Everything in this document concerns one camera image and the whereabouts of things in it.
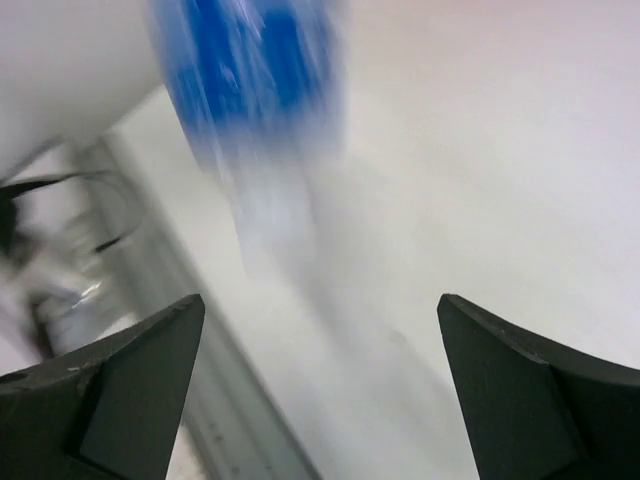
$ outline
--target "blue object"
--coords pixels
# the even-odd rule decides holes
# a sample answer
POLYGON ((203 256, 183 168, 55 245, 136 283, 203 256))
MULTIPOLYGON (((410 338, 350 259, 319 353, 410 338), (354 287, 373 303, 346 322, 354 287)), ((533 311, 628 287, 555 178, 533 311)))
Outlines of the blue object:
POLYGON ((335 93, 332 0, 158 0, 167 88, 192 143, 288 144, 328 120, 335 93))

